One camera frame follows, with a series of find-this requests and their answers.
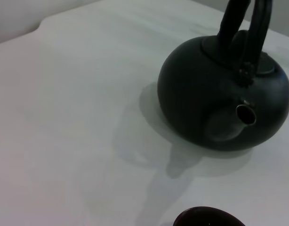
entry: teapot spout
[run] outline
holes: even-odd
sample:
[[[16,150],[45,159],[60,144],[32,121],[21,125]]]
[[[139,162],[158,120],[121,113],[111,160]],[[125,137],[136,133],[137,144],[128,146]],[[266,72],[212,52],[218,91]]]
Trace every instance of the teapot spout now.
[[[213,113],[205,125],[205,136],[215,142],[236,138],[257,121],[255,112],[247,105],[223,108]]]

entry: gray background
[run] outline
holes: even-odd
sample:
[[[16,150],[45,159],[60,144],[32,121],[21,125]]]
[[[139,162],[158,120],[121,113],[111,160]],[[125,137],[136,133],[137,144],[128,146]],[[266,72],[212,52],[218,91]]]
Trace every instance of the gray background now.
[[[35,30],[47,16],[97,0],[0,0],[0,43]],[[228,0],[195,0],[225,11]],[[273,0],[270,28],[289,36],[289,0]],[[253,1],[246,19],[250,20]]]

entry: spout opening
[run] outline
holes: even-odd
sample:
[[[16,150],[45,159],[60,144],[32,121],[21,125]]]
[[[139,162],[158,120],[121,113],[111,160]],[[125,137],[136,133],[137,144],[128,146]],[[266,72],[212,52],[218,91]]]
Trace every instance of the spout opening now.
[[[257,121],[255,112],[247,105],[239,105],[236,108],[238,118],[246,125],[252,126]]]

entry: black teapot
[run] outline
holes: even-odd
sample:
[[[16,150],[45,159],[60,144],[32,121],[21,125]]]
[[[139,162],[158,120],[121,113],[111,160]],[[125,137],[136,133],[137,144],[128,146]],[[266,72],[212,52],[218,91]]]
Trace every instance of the black teapot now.
[[[256,0],[248,31],[239,31],[250,0],[230,0],[218,35],[191,39],[165,61],[158,98],[188,140],[217,150],[254,147],[289,113],[289,80],[262,52],[272,0]]]

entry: cup rim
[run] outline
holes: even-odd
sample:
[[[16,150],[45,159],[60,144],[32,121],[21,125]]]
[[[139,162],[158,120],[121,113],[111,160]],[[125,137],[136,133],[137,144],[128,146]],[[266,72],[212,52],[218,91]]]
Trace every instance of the cup rim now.
[[[185,213],[190,212],[190,211],[194,211],[194,210],[204,210],[204,211],[216,212],[216,213],[219,213],[219,214],[221,214],[221,215],[223,215],[223,216],[226,216],[226,217],[228,217],[228,218],[230,218],[230,219],[233,219],[233,220],[237,221],[237,222],[240,224],[239,226],[245,226],[240,220],[238,220],[238,219],[237,219],[236,217],[234,217],[233,215],[231,215],[231,214],[229,214],[229,213],[227,213],[227,212],[225,212],[225,211],[223,211],[223,210],[219,210],[219,209],[217,209],[217,208],[208,207],[208,206],[192,207],[192,208],[189,208],[189,209],[183,211],[183,212],[180,213],[179,216],[176,218],[173,226],[175,226],[175,225],[178,223],[178,221],[179,221],[181,218],[183,218],[183,216],[185,215]]]

